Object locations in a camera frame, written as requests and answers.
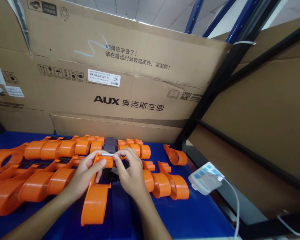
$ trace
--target black metal frame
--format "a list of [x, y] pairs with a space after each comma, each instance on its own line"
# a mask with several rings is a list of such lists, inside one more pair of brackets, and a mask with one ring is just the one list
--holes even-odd
[[[237, 42], [254, 41], [261, 31], [263, 25], [266, 23], [268, 17], [277, 6], [278, 2], [278, 0], [261, 0], [252, 13], [244, 29], [242, 30], [240, 36], [238, 37]], [[252, 73], [257, 68], [261, 67], [266, 61], [293, 46], [298, 41], [300, 41], [300, 28], [232, 75], [233, 71], [238, 66], [251, 46], [250, 44], [233, 45], [227, 57], [218, 69], [216, 75], [211, 80], [209, 87], [205, 91], [197, 107], [191, 114], [180, 135], [178, 136], [175, 142], [176, 148], [179, 150], [186, 149], [185, 141], [189, 138], [193, 130], [199, 124], [200, 126], [203, 126], [205, 129], [209, 130], [211, 133], [221, 138], [223, 141], [227, 142], [232, 147], [236, 148], [241, 153], [245, 154], [258, 164], [266, 168], [268, 171], [274, 173], [276, 176], [280, 177], [282, 180], [300, 191], [300, 180], [278, 168], [270, 161], [262, 158], [251, 150], [235, 142], [231, 138], [220, 133], [201, 120], [203, 115], [206, 113], [206, 111], [220, 92], [230, 87], [237, 81], [242, 80], [242, 78]], [[295, 231], [300, 232], [300, 213], [284, 216], [283, 219]], [[273, 219], [252, 225], [243, 224], [241, 225], [239, 231], [239, 234], [243, 239], [266, 238], [290, 233], [291, 232], [278, 219]]]

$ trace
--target finger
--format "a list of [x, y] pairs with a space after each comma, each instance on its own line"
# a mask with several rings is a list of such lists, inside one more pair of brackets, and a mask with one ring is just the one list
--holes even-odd
[[107, 160], [104, 158], [102, 159], [100, 162], [97, 162], [96, 164], [94, 164], [91, 168], [89, 168], [87, 171], [86, 171], [86, 174], [89, 176], [89, 177], [92, 177], [96, 172], [98, 172], [100, 169], [103, 168], [104, 165], [106, 165], [107, 163]]
[[107, 151], [103, 151], [103, 150], [95, 150], [92, 153], [90, 153], [88, 156], [86, 156], [84, 159], [81, 160], [77, 170], [81, 170], [82, 166], [87, 165], [87, 167], [89, 168], [92, 164], [93, 161], [96, 157], [97, 154], [101, 154], [101, 153], [108, 153]]
[[97, 172], [97, 176], [95, 180], [96, 183], [100, 181], [101, 176], [102, 176], [102, 168]]
[[113, 155], [113, 159], [116, 162], [116, 167], [118, 169], [118, 173], [119, 173], [119, 177], [126, 174], [127, 170], [124, 167], [122, 160], [120, 159], [120, 157], [118, 155]]
[[130, 148], [129, 150], [132, 152], [132, 154], [133, 154], [136, 158], [139, 158], [139, 157], [138, 157], [138, 154], [137, 154], [137, 151], [136, 151], [134, 148]]
[[132, 153], [132, 150], [129, 150], [129, 148], [120, 150], [116, 152], [116, 154], [126, 157], [130, 166], [134, 166], [138, 162], [135, 155]]

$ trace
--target forearm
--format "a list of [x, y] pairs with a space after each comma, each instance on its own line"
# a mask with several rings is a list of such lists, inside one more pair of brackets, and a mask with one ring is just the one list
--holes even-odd
[[146, 240], [172, 239], [153, 204], [150, 194], [146, 192], [141, 197], [136, 198], [135, 202], [140, 213], [144, 238]]
[[38, 212], [28, 218], [21, 225], [13, 229], [2, 239], [41, 239], [74, 202], [66, 192], [60, 193], [53, 200], [47, 203]]

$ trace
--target ceiling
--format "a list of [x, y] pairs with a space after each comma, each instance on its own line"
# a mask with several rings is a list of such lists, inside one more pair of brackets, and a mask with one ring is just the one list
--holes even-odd
[[[67, 0], [139, 22], [184, 32], [194, 0]], [[205, 0], [197, 19], [194, 35], [202, 36], [227, 0]]]

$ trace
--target metal rack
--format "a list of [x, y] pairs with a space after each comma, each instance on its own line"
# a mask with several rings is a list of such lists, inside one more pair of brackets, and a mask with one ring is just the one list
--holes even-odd
[[[192, 33], [203, 2], [204, 0], [197, 0], [194, 4], [185, 33]], [[210, 33], [217, 26], [234, 2], [235, 0], [227, 1], [222, 10], [212, 21], [206, 32], [203, 34], [203, 37], [208, 37], [210, 35]], [[186, 140], [189, 138], [196, 126], [200, 125], [300, 191], [299, 179], [278, 168], [267, 159], [264, 159], [251, 150], [245, 148], [201, 120], [219, 93], [230, 87], [235, 82], [242, 80], [245, 76], [261, 67], [266, 61], [278, 55], [285, 49], [293, 46], [300, 40], [299, 28], [232, 75], [233, 71], [238, 66], [246, 52], [249, 50], [251, 44], [256, 39], [262, 27], [265, 25], [279, 2], [280, 0], [247, 1], [226, 40], [226, 42], [234, 43], [234, 45], [211, 80], [210, 85], [203, 94], [197, 107], [183, 127], [175, 142], [175, 146], [177, 149], [185, 151]], [[200, 161], [198, 161], [198, 164], [196, 164], [195, 159], [191, 160], [197, 167], [202, 166]], [[300, 213], [286, 215], [284, 217], [284, 221], [295, 231], [300, 232]], [[241, 224], [239, 230], [239, 234], [242, 239], [266, 238], [290, 233], [291, 232], [278, 219], [272, 219], [252, 225]]]

